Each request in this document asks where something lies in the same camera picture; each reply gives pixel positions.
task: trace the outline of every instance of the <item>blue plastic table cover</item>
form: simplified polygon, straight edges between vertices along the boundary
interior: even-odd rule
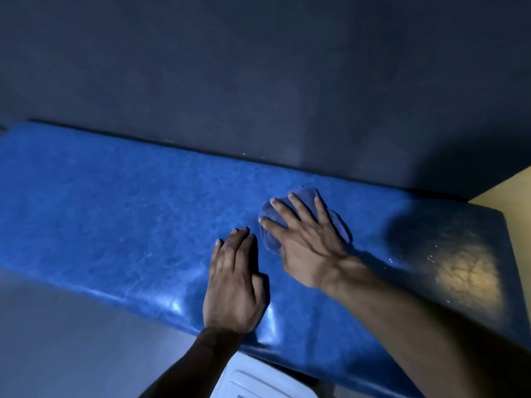
[[[214,242],[249,226],[270,304],[244,352],[377,397],[421,396],[355,318],[261,247],[263,202],[301,185],[382,276],[531,346],[498,211],[35,122],[0,138],[0,266],[198,334]]]

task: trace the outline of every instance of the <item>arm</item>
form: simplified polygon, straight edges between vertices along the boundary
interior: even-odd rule
[[[260,221],[282,244],[286,272],[345,306],[426,397],[491,395],[458,333],[431,303],[392,286],[350,257],[319,198],[315,199],[317,221],[298,197],[290,194],[289,199],[298,217],[281,201],[271,201],[288,229],[267,218]]]
[[[203,304],[205,329],[189,351],[159,377],[140,398],[193,396],[208,398],[245,334],[264,311],[262,278],[249,273],[254,236],[234,229],[223,245],[216,242]]]

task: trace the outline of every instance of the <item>forearm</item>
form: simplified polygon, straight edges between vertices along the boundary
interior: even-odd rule
[[[435,305],[356,260],[337,267],[323,291],[361,321],[426,397],[488,396],[479,366]]]
[[[160,376],[141,398],[208,398],[241,341],[242,336],[234,332],[205,328],[186,355]]]

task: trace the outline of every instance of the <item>hand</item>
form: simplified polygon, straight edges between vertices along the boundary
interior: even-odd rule
[[[225,244],[216,241],[210,259],[204,326],[244,335],[253,331],[265,304],[262,278],[249,273],[249,251],[254,235],[246,227],[234,229]]]
[[[260,224],[280,241],[284,270],[303,285],[322,288],[329,270],[338,267],[348,254],[321,198],[315,197],[317,221],[295,194],[289,193],[288,198],[298,218],[282,201],[271,200],[288,229],[265,217],[260,218]]]

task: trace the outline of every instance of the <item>purple cloth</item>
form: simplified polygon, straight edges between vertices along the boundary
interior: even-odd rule
[[[301,201],[308,207],[308,209],[313,213],[314,218],[317,217],[317,209],[315,208],[315,196],[319,195],[319,192],[311,187],[311,188],[305,188],[305,187],[299,187],[294,190],[291,190],[290,193],[295,194],[297,197],[301,199]],[[281,200],[284,204],[286,204],[288,207],[290,207],[293,212],[297,212],[295,207],[293,207],[293,204],[289,201],[288,195],[282,197],[277,197],[279,200]],[[345,225],[343,225],[343,222],[339,218],[339,215],[335,213],[334,211],[331,211],[328,209],[328,215],[330,217],[330,221],[335,227],[335,230],[337,230],[337,233],[341,237],[344,243],[350,243],[350,237],[349,233],[347,232]],[[269,201],[264,203],[262,206],[262,210],[258,214],[258,219],[261,217],[267,217],[275,222],[280,223],[284,227],[288,227],[286,224],[286,221],[282,219],[282,217],[278,214],[278,212],[275,211],[273,206]],[[262,226],[260,227],[260,233],[262,234],[262,240],[264,241],[265,248],[267,248],[270,252],[280,254],[280,242],[275,239],[275,237],[270,234],[267,230],[265,230]]]

